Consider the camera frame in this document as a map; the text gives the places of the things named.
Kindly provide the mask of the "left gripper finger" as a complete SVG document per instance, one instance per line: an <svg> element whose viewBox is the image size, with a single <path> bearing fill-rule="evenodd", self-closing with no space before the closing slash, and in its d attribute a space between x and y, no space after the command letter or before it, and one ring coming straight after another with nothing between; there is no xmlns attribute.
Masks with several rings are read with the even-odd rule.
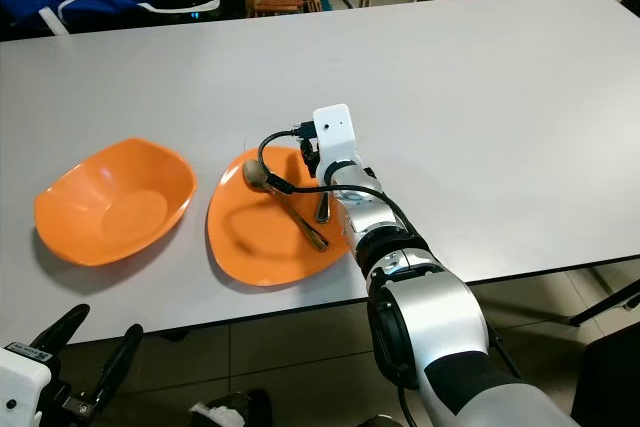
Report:
<svg viewBox="0 0 640 427"><path fill-rule="evenodd" d="M123 339L102 364L99 381L93 390L93 407L96 410L105 410L125 382L125 378L131 372L132 360L140 348L143 334L145 330L141 325L129 327Z"/></svg>
<svg viewBox="0 0 640 427"><path fill-rule="evenodd" d="M63 317L56 319L35 337L31 344L32 348L46 351L46 353L60 353L76 335L76 331L86 321L90 311L90 305L87 304L78 304L70 308Z"/></svg>

